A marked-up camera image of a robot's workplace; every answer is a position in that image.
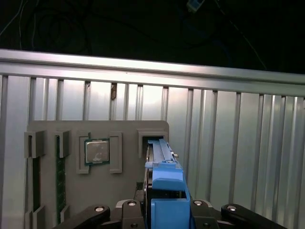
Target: silver bolt head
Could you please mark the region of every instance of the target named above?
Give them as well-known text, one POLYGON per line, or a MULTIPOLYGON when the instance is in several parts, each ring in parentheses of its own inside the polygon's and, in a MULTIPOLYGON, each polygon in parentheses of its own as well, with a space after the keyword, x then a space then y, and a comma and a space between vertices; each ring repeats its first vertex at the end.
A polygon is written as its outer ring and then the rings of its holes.
POLYGON ((202 205, 202 202, 201 202, 201 201, 196 200, 196 201, 194 201, 194 204, 195 204, 195 205, 197 205, 197 206, 200 206, 200 205, 202 205))
POLYGON ((101 211, 103 211, 104 210, 104 208, 102 208, 102 207, 97 207, 97 208, 95 208, 95 211, 97 211, 97 212, 101 212, 101 211))
POLYGON ((130 201, 130 202, 128 202, 128 205, 129 205, 129 206, 134 206, 134 205, 136 205, 136 202, 130 201))
POLYGON ((228 206, 228 209, 229 209, 230 211, 236 211, 236 207, 234 207, 234 206, 228 206))

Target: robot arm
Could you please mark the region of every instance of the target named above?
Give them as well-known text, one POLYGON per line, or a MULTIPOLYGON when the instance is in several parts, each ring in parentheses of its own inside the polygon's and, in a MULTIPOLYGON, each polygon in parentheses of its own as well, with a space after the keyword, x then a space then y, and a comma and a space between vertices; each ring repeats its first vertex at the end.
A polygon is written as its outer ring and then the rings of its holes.
POLYGON ((91 206, 54 229, 284 229, 237 204, 217 211, 191 199, 183 169, 163 139, 149 140, 145 178, 134 199, 119 201, 112 211, 91 206))

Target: aluminum rail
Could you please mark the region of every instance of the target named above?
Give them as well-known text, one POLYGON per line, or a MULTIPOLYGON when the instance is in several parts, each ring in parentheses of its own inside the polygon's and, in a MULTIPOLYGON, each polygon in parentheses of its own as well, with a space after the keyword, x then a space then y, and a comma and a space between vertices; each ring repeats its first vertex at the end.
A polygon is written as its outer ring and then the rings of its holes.
POLYGON ((223 67, 136 61, 66 54, 63 55, 42 52, 12 51, 4 49, 0 49, 0 62, 47 64, 109 70, 128 70, 133 72, 147 73, 170 73, 188 76, 195 75, 211 78, 305 85, 305 77, 301 74, 274 73, 223 67))

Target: metal panel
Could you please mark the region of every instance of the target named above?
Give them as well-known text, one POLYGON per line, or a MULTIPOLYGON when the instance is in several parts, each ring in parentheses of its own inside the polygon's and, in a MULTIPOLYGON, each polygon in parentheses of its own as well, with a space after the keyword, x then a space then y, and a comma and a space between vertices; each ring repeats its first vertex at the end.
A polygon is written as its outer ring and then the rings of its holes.
POLYGON ((0 75, 0 118, 1 118, 1 98, 2 98, 2 75, 0 75))
POLYGON ((0 76, 0 206, 3 197, 3 172, 4 172, 4 153, 5 153, 5 126, 6 126, 6 107, 7 107, 8 78, 0 76))
POLYGON ((22 227, 25 178, 22 139, 29 118, 29 87, 30 78, 9 76, 1 228, 22 227))
POLYGON ((16 142, 33 118, 166 120, 193 197, 216 208, 234 201, 305 228, 304 76, 31 52, 9 62, 2 53, 0 74, 22 76, 5 76, 0 87, 3 228, 21 229, 24 160, 16 142))
POLYGON ((191 125, 191 141, 189 155, 189 169, 187 185, 192 197, 195 197, 196 184, 198 184, 198 157, 200 147, 200 131, 201 131, 201 115, 202 115, 202 91, 194 90, 193 92, 193 109, 192 109, 192 125, 191 125))
POLYGON ((49 79, 47 120, 50 121, 56 119, 57 85, 56 79, 49 79))
POLYGON ((109 120, 111 83, 91 82, 88 120, 109 120))
POLYGON ((61 80, 99 81, 109 83, 133 83, 141 85, 157 85, 167 87, 186 87, 193 89, 209 89, 232 92, 248 92, 257 94, 276 94, 304 96, 305 85, 267 83, 266 81, 215 79, 212 75, 169 75, 161 73, 134 73, 88 69, 83 67, 44 66, 40 64, 20 64, 0 62, 0 74, 11 74, 27 77, 57 78, 61 80))
POLYGON ((218 92, 211 203, 220 210, 229 202, 236 115, 236 93, 218 92))
POLYGON ((293 97, 286 97, 285 99, 285 118, 284 118, 284 132, 282 143, 282 158, 280 168, 280 180, 278 187, 278 201, 277 201, 277 222, 284 225, 286 196, 288 191, 288 170, 289 170, 289 155, 291 145, 291 130, 293 121, 293 97))
POLYGON ((141 120, 161 120, 163 88, 143 86, 143 110, 141 120))
POLYGON ((87 65, 91 68, 107 68, 112 70, 133 70, 137 72, 159 72, 159 73, 171 73, 171 74, 183 74, 183 75, 200 75, 211 76, 213 78, 232 78, 247 79, 247 80, 264 80, 271 82, 281 83, 305 83, 303 75, 300 74, 287 74, 274 73, 274 72, 262 72, 246 69, 234 69, 234 68, 222 68, 222 67, 210 67, 210 66, 198 66, 190 64, 176 64, 176 63, 162 63, 162 62, 149 62, 149 61, 134 61, 115 58, 100 58, 89 56, 77 56, 77 55, 58 55, 51 53, 40 52, 25 52, 25 51, 11 51, 0 50, 1 61, 12 61, 21 63, 44 63, 67 66, 84 66, 87 65))
POLYGON ((195 198, 210 201, 216 123, 217 93, 204 91, 198 157, 198 183, 195 198))
POLYGON ((298 209, 300 201, 300 186, 304 156, 304 107, 303 98, 294 99, 294 113, 292 122, 292 137, 289 156, 288 183, 289 187, 285 205, 284 225, 297 228, 298 209))
POLYGON ((128 85, 117 84, 115 120, 126 120, 128 85))
POLYGON ((264 209, 264 190, 266 186, 267 152, 271 114, 271 95, 264 95, 262 133, 260 144, 259 169, 256 187, 255 211, 262 215, 264 209))
POLYGON ((84 87, 84 81, 63 81, 61 120, 82 120, 84 87))
POLYGON ((167 123, 170 126, 169 141, 175 153, 179 155, 181 165, 184 162, 187 106, 188 89, 170 87, 167 111, 167 123))
POLYGON ((278 154, 279 125, 280 125, 281 97, 272 96, 269 139, 267 150, 266 186, 264 190, 263 216, 272 219, 273 200, 275 194, 276 158, 278 154))
POLYGON ((136 120, 137 90, 138 85, 128 85, 128 103, 126 106, 127 120, 136 120))
POLYGON ((259 95, 242 93, 238 132, 234 203, 251 208, 259 95))
POLYGON ((49 79, 37 78, 34 97, 34 120, 47 120, 49 79))

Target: metal screw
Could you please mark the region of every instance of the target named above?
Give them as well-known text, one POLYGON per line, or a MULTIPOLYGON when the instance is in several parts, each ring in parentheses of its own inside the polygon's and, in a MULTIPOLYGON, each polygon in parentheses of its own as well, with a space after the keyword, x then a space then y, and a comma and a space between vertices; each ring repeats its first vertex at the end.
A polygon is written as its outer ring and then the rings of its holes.
POLYGON ((197 206, 200 206, 200 205, 202 205, 202 202, 201 202, 201 201, 196 200, 196 201, 194 201, 194 204, 195 204, 195 205, 197 205, 197 206))
POLYGON ((100 211, 103 211, 103 210, 104 210, 104 208, 102 208, 102 207, 95 208, 95 211, 97 211, 97 212, 100 212, 100 211))
POLYGON ((234 207, 234 206, 228 206, 228 209, 229 209, 230 211, 236 211, 236 207, 234 207))
POLYGON ((204 224, 203 224, 203 227, 204 227, 204 228, 209 228, 210 226, 211 226, 211 225, 208 224, 208 223, 204 223, 204 224))
POLYGON ((129 206, 134 206, 134 205, 136 205, 137 203, 136 202, 134 202, 134 201, 130 201, 130 202, 128 202, 128 205, 129 206))

